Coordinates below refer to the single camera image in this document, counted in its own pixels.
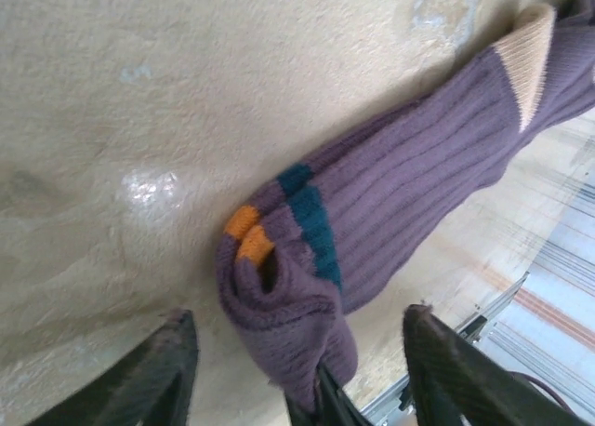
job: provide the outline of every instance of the beige wall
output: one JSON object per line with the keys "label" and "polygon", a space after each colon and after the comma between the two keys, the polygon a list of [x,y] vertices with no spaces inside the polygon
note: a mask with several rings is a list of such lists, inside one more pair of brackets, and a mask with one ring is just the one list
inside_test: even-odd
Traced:
{"label": "beige wall", "polygon": [[[531,1],[0,0],[0,425],[180,303],[201,329],[197,421],[284,424],[217,305],[223,222],[302,154],[440,83]],[[375,313],[353,320],[364,368],[386,350],[365,348]],[[358,378],[360,403],[386,385]]]}

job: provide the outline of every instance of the striped fabric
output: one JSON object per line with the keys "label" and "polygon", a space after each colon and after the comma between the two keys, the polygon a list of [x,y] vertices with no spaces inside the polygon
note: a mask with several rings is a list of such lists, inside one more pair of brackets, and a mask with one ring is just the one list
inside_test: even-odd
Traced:
{"label": "striped fabric", "polygon": [[542,130],[595,105],[593,0],[530,6],[431,95],[380,115],[266,183],[228,223],[220,302],[255,362],[312,410],[315,368],[355,374],[345,314]]}

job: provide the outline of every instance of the knit fabric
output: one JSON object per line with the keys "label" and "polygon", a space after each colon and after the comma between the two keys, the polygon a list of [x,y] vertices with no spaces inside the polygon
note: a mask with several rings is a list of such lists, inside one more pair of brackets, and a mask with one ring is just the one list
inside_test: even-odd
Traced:
{"label": "knit fabric", "polygon": [[528,7],[433,94],[326,144],[235,213],[218,246],[220,302],[288,396],[314,409],[321,361],[348,382],[345,314],[540,131],[595,105],[593,1],[559,21],[549,5]]}

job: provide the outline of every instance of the orange stripe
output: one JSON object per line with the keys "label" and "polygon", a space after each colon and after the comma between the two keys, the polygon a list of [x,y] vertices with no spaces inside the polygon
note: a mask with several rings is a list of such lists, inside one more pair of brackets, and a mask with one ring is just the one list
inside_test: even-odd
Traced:
{"label": "orange stripe", "polygon": [[260,266],[271,253],[275,244],[269,240],[264,228],[257,224],[242,240],[237,259],[248,258],[257,267]]}
{"label": "orange stripe", "polygon": [[[434,239],[439,243],[439,247],[447,250],[449,254],[456,255],[456,258],[461,263],[470,265],[484,281],[498,290],[506,291],[513,284],[508,277],[493,268],[489,262],[482,265],[468,251],[448,243],[444,237],[437,233],[434,235]],[[514,300],[546,323],[558,328],[564,334],[574,338],[589,349],[595,350],[595,335],[593,334],[593,330],[578,323],[566,313],[561,312],[525,288],[519,290]]]}
{"label": "orange stripe", "polygon": [[225,226],[225,233],[228,233],[236,240],[242,240],[255,224],[258,223],[260,214],[253,206],[240,207],[231,220]]}

